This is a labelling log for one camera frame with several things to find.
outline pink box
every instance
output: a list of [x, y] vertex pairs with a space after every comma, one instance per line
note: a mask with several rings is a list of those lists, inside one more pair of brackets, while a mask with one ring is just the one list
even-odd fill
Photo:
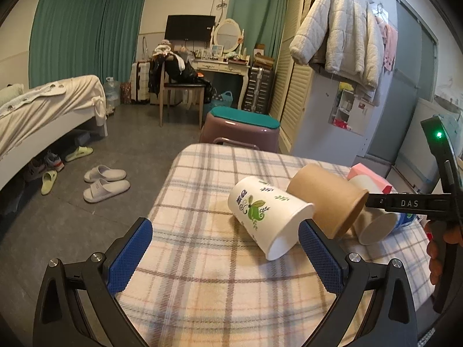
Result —
[[365, 167], [362, 163], [358, 163], [350, 169], [350, 172], [347, 175], [347, 179], [350, 180], [351, 178], [357, 175], [369, 176], [378, 186], [378, 188], [381, 189], [383, 194], [389, 194], [392, 190], [392, 185], [385, 178], [382, 178], [380, 175], [375, 174], [372, 170]]

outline jacket sleeve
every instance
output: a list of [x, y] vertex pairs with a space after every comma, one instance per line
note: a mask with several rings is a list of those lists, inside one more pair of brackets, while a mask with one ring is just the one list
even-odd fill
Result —
[[315, 0], [289, 45], [289, 52], [297, 64], [307, 65], [323, 43], [328, 31], [330, 2], [331, 0]]
[[363, 84], [369, 90], [375, 90], [378, 87], [379, 75], [383, 68], [384, 44], [371, 7], [367, 7], [367, 41]]

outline human hand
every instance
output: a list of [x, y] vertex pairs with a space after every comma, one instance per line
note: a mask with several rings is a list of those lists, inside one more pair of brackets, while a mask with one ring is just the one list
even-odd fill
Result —
[[[425, 232], [427, 234], [431, 233], [431, 226], [429, 222], [425, 225]], [[444, 241], [448, 244], [460, 244], [463, 247], [460, 226], [455, 226], [454, 228], [446, 231], [444, 233]], [[429, 261], [429, 270], [431, 270], [429, 280], [431, 281], [432, 285], [436, 285], [439, 282], [440, 276], [442, 275], [444, 263], [437, 259], [439, 256], [439, 249], [434, 240], [429, 242], [426, 253], [428, 253], [428, 255], [431, 257], [431, 260]]]

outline bed frame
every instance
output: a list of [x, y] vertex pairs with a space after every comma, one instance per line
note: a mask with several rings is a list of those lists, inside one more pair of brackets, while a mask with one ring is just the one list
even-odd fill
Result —
[[[34, 156], [45, 150], [58, 138], [94, 117], [94, 106], [68, 112], [31, 134], [18, 146], [8, 151], [3, 159], [0, 160], [0, 190]], [[95, 119], [93, 119], [91, 123], [94, 124], [93, 130], [98, 131], [101, 137], [108, 135], [106, 122], [102, 126], [97, 126]]]

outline metal screw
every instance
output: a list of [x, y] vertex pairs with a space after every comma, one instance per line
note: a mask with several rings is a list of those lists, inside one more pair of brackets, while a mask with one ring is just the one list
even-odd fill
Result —
[[394, 258], [392, 260], [392, 264], [394, 265], [394, 267], [396, 268], [401, 268], [402, 267], [402, 261], [400, 259], [397, 259], [397, 258]]
[[349, 254], [349, 259], [352, 261], [352, 262], [360, 262], [360, 255], [357, 254], [357, 253], [351, 253]]
[[90, 259], [92, 260], [92, 262], [100, 262], [103, 259], [103, 253], [93, 253]]
[[58, 258], [52, 258], [50, 262], [48, 263], [48, 266], [55, 267], [56, 265], [58, 265], [58, 262], [59, 262]]

